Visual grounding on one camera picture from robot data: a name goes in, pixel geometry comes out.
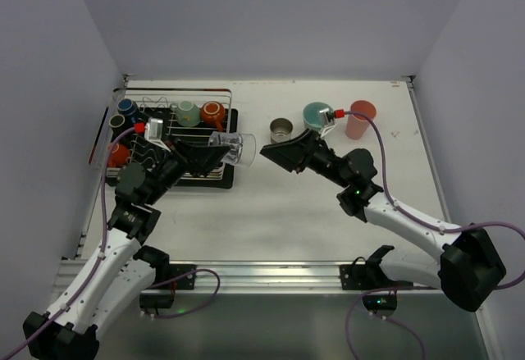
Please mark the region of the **clear glass cup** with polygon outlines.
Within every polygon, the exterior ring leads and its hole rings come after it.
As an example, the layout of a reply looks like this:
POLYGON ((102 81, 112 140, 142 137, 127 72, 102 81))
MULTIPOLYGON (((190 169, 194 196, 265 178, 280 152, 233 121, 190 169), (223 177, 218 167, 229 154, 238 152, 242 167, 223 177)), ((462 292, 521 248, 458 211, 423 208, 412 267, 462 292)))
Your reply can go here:
POLYGON ((209 146, 228 147, 221 163, 230 166, 250 167, 257 152, 253 134, 226 133, 213 131, 208 139, 209 146))

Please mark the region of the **pink plastic cup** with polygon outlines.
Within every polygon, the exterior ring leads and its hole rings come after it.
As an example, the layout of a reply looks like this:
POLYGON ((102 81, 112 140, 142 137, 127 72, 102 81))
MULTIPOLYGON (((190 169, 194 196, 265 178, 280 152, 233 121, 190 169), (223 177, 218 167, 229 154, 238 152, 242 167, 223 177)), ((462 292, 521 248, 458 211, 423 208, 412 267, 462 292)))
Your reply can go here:
POLYGON ((377 114, 376 107, 366 100, 358 100, 350 105, 351 114, 348 115, 345 134, 349 139, 361 139, 368 130, 368 119, 374 120, 377 114))

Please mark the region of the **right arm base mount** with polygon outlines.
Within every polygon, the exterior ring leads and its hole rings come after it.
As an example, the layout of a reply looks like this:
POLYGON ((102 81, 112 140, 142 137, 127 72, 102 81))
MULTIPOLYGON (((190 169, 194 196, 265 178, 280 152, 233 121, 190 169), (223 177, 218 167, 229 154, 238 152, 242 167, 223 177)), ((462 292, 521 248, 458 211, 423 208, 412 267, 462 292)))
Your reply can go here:
POLYGON ((370 290, 389 287, 408 286, 414 283, 404 280, 391 280, 380 268, 378 257, 358 257, 350 264, 339 266, 340 286, 343 290, 370 290))

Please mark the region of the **white brown cup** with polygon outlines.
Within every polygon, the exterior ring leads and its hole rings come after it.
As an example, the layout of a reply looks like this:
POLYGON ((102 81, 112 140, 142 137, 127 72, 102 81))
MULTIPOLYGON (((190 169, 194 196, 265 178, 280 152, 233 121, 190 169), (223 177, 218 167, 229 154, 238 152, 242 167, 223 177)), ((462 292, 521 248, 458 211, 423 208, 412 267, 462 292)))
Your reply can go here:
POLYGON ((292 139, 294 126, 290 120, 280 117, 272 120, 269 129, 271 143, 277 144, 292 139))

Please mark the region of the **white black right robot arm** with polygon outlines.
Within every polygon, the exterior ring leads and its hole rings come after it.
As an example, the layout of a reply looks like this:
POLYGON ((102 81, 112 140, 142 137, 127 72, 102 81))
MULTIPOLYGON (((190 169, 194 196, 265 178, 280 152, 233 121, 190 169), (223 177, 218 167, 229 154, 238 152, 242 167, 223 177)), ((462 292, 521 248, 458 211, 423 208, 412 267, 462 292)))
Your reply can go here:
POLYGON ((309 169, 339 185, 337 199, 348 216, 395 233, 435 260, 435 266, 415 267, 411 281, 441 289, 463 310, 476 311, 505 277, 504 263, 484 227, 461 229, 392 198, 374 183, 377 169, 367 149, 339 157, 320 135, 306 130, 289 141, 265 145, 260 153, 288 172, 309 169))

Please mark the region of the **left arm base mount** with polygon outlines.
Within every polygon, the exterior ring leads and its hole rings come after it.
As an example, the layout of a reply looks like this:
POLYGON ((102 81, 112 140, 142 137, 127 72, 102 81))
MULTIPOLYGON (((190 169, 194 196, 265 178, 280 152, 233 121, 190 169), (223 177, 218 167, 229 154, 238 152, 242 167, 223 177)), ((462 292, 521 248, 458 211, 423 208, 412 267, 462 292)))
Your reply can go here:
POLYGON ((194 264, 168 263, 158 273, 153 289, 193 290, 197 266, 194 264))

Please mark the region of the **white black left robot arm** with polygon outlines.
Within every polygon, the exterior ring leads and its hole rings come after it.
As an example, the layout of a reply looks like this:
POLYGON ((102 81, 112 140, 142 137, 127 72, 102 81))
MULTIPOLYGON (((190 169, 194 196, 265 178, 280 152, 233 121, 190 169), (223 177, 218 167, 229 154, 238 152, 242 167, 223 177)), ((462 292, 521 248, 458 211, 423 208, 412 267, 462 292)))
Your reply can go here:
POLYGON ((62 295, 43 314, 32 312, 23 331, 37 359, 93 359, 109 326, 139 294, 169 270, 166 253, 146 245, 161 213, 153 208, 181 177, 206 176, 227 155, 221 145, 173 139, 164 159, 148 170, 121 169, 116 206, 103 218, 103 237, 62 295))

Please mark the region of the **large green mug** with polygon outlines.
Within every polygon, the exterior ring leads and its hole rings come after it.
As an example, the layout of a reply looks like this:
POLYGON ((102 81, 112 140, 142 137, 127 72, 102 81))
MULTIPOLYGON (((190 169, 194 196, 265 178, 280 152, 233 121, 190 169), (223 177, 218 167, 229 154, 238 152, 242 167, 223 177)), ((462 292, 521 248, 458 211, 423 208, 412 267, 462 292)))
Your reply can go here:
POLYGON ((332 107, 323 102, 312 102, 304 107, 303 123, 306 129, 319 131, 322 128, 319 112, 323 109, 331 110, 332 107))

